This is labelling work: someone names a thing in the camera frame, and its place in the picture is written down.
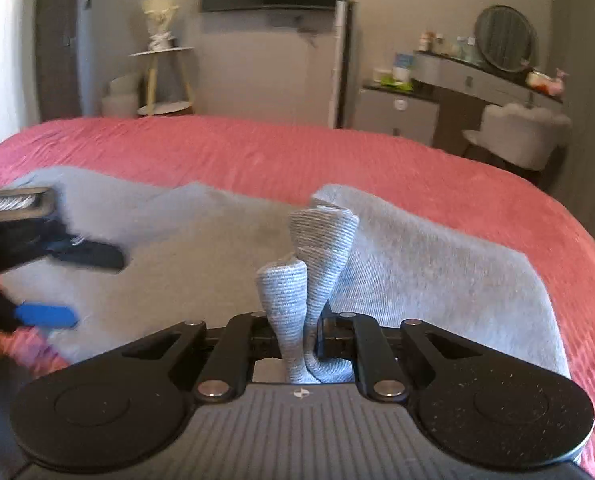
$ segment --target door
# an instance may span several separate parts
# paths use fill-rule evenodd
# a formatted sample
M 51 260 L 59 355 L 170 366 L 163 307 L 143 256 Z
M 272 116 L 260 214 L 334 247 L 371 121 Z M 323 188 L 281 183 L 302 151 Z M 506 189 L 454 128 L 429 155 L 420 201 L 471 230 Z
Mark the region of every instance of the door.
M 37 0 L 36 80 L 43 121 L 81 115 L 76 58 L 78 0 Z

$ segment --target grey cloth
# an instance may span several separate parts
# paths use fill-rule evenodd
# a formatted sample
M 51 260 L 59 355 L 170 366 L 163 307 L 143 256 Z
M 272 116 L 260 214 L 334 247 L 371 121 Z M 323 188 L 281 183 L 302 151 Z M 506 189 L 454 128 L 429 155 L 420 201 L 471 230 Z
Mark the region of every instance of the grey cloth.
M 306 264 L 293 256 L 262 267 L 256 279 L 260 303 L 278 338 L 287 380 L 317 384 L 306 369 L 304 323 L 306 319 Z
M 350 187 L 325 186 L 313 204 L 360 218 L 331 297 L 334 312 L 367 314 L 389 327 L 423 319 L 569 377 L 548 292 L 524 254 Z
M 129 267 L 117 275 L 41 260 L 0 276 L 14 300 L 78 311 L 76 330 L 50 336 L 73 362 L 184 319 L 223 326 L 259 310 L 257 270 L 295 250 L 287 219 L 296 209 L 281 203 L 200 184 L 165 190 L 74 168 L 37 171 L 18 184 L 59 184 L 75 231 L 130 251 Z M 369 314 L 385 326 L 420 317 L 568 375 L 548 294 L 524 255 L 350 188 L 324 187 L 315 195 L 318 205 L 349 209 L 360 220 L 331 294 L 335 312 Z M 8 449 L 18 463 L 5 424 L 0 433 L 7 443 L 0 456 Z
M 289 229 L 296 256 L 308 270 L 304 325 L 306 367 L 322 383 L 345 383 L 354 377 L 350 361 L 320 361 L 314 349 L 318 319 L 349 261 L 358 223 L 359 218 L 351 211 L 327 206 L 295 211 L 290 216 Z

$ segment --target vanity table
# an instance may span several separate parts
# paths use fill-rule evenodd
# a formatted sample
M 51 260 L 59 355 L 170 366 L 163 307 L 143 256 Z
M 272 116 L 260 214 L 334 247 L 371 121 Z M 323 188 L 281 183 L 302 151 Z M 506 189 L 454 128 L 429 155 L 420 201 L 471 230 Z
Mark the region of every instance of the vanity table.
M 519 103 L 562 111 L 562 101 L 530 89 L 524 75 L 493 73 L 485 63 L 416 52 L 411 76 L 416 81 L 475 97 L 489 104 Z

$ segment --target pink bedspread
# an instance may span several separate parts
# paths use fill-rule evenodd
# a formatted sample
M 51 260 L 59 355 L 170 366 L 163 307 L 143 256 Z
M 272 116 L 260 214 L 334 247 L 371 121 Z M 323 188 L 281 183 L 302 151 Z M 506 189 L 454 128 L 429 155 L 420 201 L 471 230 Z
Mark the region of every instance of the pink bedspread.
M 595 242 L 561 204 L 510 173 L 378 134 L 200 116 L 78 119 L 2 143 L 0 187 L 57 164 L 158 186 L 199 180 L 294 204 L 324 184 L 346 184 L 521 251 L 551 295 L 573 379 L 595 405 Z M 595 477 L 595 431 L 582 466 Z

